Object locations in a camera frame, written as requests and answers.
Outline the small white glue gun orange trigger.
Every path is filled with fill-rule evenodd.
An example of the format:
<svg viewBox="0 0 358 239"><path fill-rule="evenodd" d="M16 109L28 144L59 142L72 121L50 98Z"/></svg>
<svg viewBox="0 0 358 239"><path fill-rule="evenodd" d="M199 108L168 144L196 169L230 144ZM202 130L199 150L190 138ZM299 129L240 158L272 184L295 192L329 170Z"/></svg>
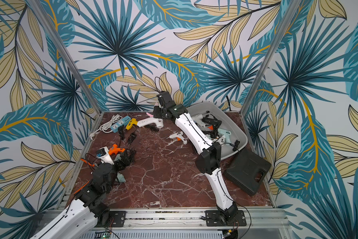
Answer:
<svg viewBox="0 0 358 239"><path fill-rule="evenodd" d="M187 140L184 138L184 133L182 131L173 133L169 136L170 139L177 139L178 141L182 141L184 145L187 144Z"/></svg>

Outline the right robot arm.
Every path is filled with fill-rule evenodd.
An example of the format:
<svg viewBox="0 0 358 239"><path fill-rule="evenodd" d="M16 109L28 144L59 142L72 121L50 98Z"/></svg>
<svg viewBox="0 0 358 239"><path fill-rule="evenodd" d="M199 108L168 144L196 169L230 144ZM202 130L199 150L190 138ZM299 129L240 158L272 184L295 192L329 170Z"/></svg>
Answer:
<svg viewBox="0 0 358 239"><path fill-rule="evenodd" d="M154 106L154 117L171 120L192 142L198 153L195 165L208 179L216 198L218 221L227 225L237 215L238 206L223 180L220 167L221 144L208 139L195 124L186 107L182 104L177 105L169 92L161 91L157 99L159 102Z"/></svg>

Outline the large white glue gun pink stick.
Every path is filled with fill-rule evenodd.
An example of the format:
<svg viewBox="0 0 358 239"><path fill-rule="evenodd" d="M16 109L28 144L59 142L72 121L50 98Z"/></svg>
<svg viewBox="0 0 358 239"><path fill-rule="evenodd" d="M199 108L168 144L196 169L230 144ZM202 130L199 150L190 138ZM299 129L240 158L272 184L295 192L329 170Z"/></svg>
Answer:
<svg viewBox="0 0 358 239"><path fill-rule="evenodd" d="M157 128L163 128L164 127L164 122L162 119L159 118L154 118L154 117L149 117L143 120L139 120L137 123L138 127L143 127L146 125L150 125L150 124L155 124L155 126Z"/></svg>

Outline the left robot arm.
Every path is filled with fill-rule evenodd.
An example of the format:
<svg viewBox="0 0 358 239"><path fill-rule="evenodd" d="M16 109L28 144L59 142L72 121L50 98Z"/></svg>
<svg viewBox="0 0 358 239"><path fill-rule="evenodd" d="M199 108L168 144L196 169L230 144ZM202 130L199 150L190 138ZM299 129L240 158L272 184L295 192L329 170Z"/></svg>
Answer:
<svg viewBox="0 0 358 239"><path fill-rule="evenodd" d="M110 228L114 221L104 201L121 182L119 172L135 162L135 154L135 150L119 148L116 144L97 150L94 157L101 163L93 166L92 179L74 193L66 209L32 238L78 239L97 225Z"/></svg>

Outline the black glue gun orange trigger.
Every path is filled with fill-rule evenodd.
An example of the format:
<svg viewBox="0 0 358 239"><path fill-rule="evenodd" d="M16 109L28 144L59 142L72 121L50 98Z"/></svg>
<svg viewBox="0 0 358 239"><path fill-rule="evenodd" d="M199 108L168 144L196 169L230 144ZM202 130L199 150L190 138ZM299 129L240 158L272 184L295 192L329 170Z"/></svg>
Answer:
<svg viewBox="0 0 358 239"><path fill-rule="evenodd" d="M201 119L201 121L203 123L205 123L206 125L211 125L212 126L212 130L218 130L219 127L222 124L221 120L218 120L217 118L213 117L213 118L209 118L209 117L204 117Z"/></svg>

